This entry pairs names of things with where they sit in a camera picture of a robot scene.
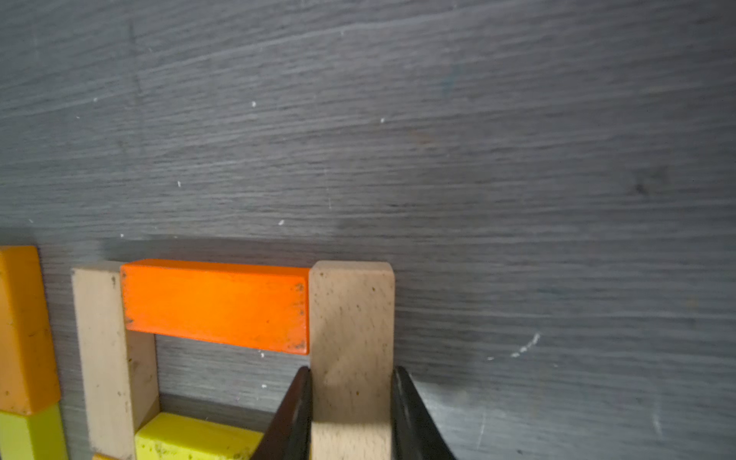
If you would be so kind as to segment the natural wood block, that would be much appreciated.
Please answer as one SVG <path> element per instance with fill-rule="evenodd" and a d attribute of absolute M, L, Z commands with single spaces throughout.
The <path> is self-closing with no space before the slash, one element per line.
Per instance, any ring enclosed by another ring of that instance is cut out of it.
<path fill-rule="evenodd" d="M 90 447 L 113 459 L 134 459 L 136 432 L 160 412 L 153 335 L 127 329 L 121 264 L 72 269 Z"/>
<path fill-rule="evenodd" d="M 395 275 L 390 264 L 310 269 L 312 458 L 391 456 Z"/>

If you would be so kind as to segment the yellow block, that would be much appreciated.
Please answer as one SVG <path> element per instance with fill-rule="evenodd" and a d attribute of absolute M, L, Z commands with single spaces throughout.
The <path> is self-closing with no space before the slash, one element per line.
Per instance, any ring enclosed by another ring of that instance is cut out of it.
<path fill-rule="evenodd" d="M 134 436 L 138 460 L 250 459 L 264 434 L 161 412 Z"/>
<path fill-rule="evenodd" d="M 1 458 L 68 459 L 59 404 L 30 416 L 1 412 Z"/>

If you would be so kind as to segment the orange block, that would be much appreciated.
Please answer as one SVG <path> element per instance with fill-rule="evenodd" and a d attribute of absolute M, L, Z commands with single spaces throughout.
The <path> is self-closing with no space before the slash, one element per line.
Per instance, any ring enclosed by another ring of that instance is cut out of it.
<path fill-rule="evenodd" d="M 1 248 L 1 409 L 30 416 L 61 399 L 38 250 Z"/>
<path fill-rule="evenodd" d="M 146 259 L 120 269 L 126 328 L 306 356 L 309 270 Z"/>

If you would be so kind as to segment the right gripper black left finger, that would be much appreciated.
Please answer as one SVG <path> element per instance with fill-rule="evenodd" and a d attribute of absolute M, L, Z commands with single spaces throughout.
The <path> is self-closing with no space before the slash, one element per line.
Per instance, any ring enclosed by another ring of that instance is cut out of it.
<path fill-rule="evenodd" d="M 310 459 L 313 406 L 312 372 L 308 366 L 302 366 L 251 459 Z"/>

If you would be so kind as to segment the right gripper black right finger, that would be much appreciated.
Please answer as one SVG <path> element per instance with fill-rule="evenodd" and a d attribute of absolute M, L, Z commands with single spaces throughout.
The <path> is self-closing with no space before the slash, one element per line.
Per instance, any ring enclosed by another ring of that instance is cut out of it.
<path fill-rule="evenodd" d="M 456 460 L 402 366 L 392 374 L 390 406 L 393 459 Z"/>

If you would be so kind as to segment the orange-yellow block bottom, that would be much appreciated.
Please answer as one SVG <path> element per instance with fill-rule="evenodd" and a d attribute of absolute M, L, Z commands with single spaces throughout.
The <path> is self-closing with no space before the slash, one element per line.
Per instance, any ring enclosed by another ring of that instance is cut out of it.
<path fill-rule="evenodd" d="M 117 460 L 117 459 L 107 456 L 107 455 L 103 455 L 101 453 L 96 453 L 92 456 L 92 460 Z"/>

